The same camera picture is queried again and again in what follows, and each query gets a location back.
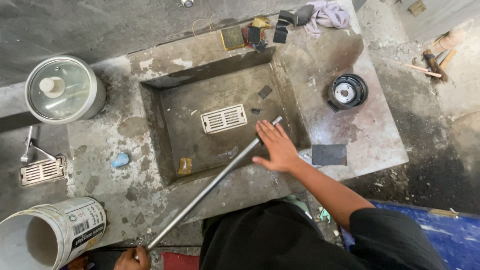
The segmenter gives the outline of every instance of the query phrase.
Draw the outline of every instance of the hand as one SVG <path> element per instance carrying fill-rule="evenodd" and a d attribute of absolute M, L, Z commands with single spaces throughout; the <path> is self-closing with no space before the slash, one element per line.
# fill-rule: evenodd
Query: hand
<path fill-rule="evenodd" d="M 270 160 L 253 157 L 253 162 L 271 171 L 279 172 L 289 172 L 292 166 L 301 162 L 297 149 L 280 124 L 274 127 L 267 120 L 263 120 L 258 121 L 255 128 L 270 153 Z"/>
<path fill-rule="evenodd" d="M 140 260 L 139 262 L 135 260 L 135 251 Z M 113 270 L 150 270 L 150 260 L 145 248 L 139 245 L 137 249 L 129 248 L 123 252 L 117 263 L 115 263 Z"/>

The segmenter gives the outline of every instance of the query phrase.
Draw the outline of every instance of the faucet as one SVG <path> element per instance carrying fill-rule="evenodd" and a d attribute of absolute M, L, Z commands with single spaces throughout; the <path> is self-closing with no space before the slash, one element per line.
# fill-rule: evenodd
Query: faucet
<path fill-rule="evenodd" d="M 191 8 L 193 6 L 194 0 L 181 0 L 181 3 L 186 8 Z"/>

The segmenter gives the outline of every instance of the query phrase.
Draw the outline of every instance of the blue soap bar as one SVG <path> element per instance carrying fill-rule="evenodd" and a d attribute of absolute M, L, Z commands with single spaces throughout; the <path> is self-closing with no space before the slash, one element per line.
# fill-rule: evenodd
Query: blue soap bar
<path fill-rule="evenodd" d="M 128 155 L 125 153 L 120 153 L 117 159 L 112 161 L 111 163 L 113 167 L 118 168 L 120 166 L 127 164 L 128 161 L 129 161 Z"/>

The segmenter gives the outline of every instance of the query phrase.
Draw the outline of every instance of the concrete countertop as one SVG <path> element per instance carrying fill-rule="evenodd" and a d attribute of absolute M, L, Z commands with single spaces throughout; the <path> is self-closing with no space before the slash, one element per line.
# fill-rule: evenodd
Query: concrete countertop
<path fill-rule="evenodd" d="M 347 144 L 348 166 L 319 167 L 334 179 L 343 180 L 405 163 L 408 157 L 363 45 L 351 1 L 339 2 L 350 11 L 347 29 L 327 29 L 316 39 L 297 27 L 289 32 L 286 44 L 273 43 L 274 29 L 268 29 L 266 38 L 282 56 L 311 143 Z M 217 31 L 207 39 L 183 39 L 92 66 L 105 83 L 108 97 L 97 116 L 67 126 L 72 153 L 67 195 L 90 196 L 104 205 L 108 227 L 97 246 L 160 231 L 212 179 L 166 183 L 165 172 L 154 162 L 164 149 L 154 149 L 147 122 L 152 112 L 144 109 L 141 90 L 145 86 L 140 82 L 250 50 L 224 51 Z M 365 79 L 369 99 L 360 108 L 333 113 L 326 105 L 324 88 L 347 72 Z M 121 152 L 128 153 L 131 161 L 115 169 L 110 162 Z M 299 155 L 311 163 L 311 148 Z M 248 165 L 226 177 L 185 222 L 303 190 L 288 174 Z"/>

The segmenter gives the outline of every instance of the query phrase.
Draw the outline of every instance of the black round metal part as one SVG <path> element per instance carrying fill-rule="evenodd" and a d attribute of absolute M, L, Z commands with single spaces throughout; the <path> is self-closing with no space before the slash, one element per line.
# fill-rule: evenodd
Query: black round metal part
<path fill-rule="evenodd" d="M 349 110 L 363 104 L 368 98 L 368 86 L 356 74 L 343 74 L 333 81 L 328 90 L 328 106 L 334 112 Z"/>

